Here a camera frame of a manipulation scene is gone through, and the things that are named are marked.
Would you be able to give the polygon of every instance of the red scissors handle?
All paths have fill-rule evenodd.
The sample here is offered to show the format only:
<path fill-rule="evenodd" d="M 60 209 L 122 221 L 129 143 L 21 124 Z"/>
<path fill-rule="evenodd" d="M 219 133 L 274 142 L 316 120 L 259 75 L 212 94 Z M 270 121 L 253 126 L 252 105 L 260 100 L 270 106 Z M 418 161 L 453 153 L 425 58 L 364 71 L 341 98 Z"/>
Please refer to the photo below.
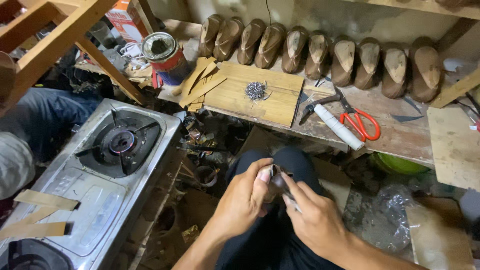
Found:
<path fill-rule="evenodd" d="M 354 115 L 355 115 L 355 119 L 357 119 L 358 124 L 355 123 L 353 121 L 353 119 L 346 112 L 340 114 L 340 123 L 343 124 L 343 122 L 345 121 L 345 118 L 346 118 L 348 120 L 348 122 L 350 122 L 350 124 L 352 124 L 353 128 L 360 134 L 360 141 L 362 141 L 362 142 L 365 142 L 366 139 L 369 139 L 371 141 L 374 141 L 374 140 L 378 139 L 380 137 L 380 126 L 378 125 L 378 122 L 368 113 L 366 113 L 362 110 L 359 110 L 359 109 L 355 109 L 355 110 L 357 112 Z M 365 118 L 370 120 L 370 122 L 372 122 L 372 124 L 375 126 L 375 135 L 374 136 L 370 136 L 367 133 L 367 131 L 365 130 L 365 126 L 363 125 L 363 122 L 360 119 L 359 114 L 365 116 Z"/>

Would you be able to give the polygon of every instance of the pile of nails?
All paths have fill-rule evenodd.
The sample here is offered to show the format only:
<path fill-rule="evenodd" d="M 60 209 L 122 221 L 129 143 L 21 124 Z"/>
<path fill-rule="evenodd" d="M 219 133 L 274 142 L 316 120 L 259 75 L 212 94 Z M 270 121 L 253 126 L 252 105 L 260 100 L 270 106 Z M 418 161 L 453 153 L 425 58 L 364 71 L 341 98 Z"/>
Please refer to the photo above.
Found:
<path fill-rule="evenodd" d="M 267 82 L 262 84 L 261 82 L 250 82 L 245 88 L 245 95 L 251 100 L 261 100 L 264 99 L 265 90 L 267 88 Z"/>

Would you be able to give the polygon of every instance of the gas stove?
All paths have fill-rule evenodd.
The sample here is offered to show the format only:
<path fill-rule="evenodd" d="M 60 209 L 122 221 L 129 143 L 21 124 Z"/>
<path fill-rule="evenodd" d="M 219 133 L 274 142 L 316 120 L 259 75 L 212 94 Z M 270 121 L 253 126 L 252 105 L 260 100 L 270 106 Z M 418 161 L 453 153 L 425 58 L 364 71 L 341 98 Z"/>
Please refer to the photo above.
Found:
<path fill-rule="evenodd" d="M 69 235 L 42 242 L 68 257 L 71 269 L 105 269 L 168 163 L 179 126 L 177 117 L 104 99 L 31 188 L 80 201 L 39 221 L 73 225 Z M 4 226 L 39 208 L 20 203 Z M 14 240 L 1 241 L 0 253 Z"/>

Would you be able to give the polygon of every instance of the black pants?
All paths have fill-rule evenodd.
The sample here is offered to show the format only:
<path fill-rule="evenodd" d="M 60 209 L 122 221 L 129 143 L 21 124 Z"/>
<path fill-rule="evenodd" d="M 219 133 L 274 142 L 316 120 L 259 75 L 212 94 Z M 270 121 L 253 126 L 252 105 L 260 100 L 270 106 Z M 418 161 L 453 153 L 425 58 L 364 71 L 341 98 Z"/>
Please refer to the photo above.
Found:
<path fill-rule="evenodd" d="M 245 152 L 229 168 L 226 175 L 227 184 L 235 175 L 245 172 L 252 162 L 268 157 L 259 151 Z M 313 163 L 305 152 L 294 147 L 286 147 L 278 151 L 273 158 L 275 164 L 293 173 L 295 181 L 304 181 L 317 194 L 324 194 Z M 341 269 L 317 256 L 295 235 L 283 202 L 269 204 L 267 209 L 268 214 L 263 218 L 257 218 L 247 232 L 225 243 L 216 263 L 216 270 Z"/>

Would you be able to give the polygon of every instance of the glue can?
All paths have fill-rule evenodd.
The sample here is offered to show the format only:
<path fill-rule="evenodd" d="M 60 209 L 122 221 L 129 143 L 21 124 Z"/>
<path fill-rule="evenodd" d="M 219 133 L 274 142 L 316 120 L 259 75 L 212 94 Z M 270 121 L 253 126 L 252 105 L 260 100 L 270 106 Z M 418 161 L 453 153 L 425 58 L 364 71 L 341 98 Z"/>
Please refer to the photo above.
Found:
<path fill-rule="evenodd" d="M 152 68 L 169 86 L 178 86 L 190 73 L 183 49 L 170 34 L 157 32 L 142 42 L 142 53 Z"/>

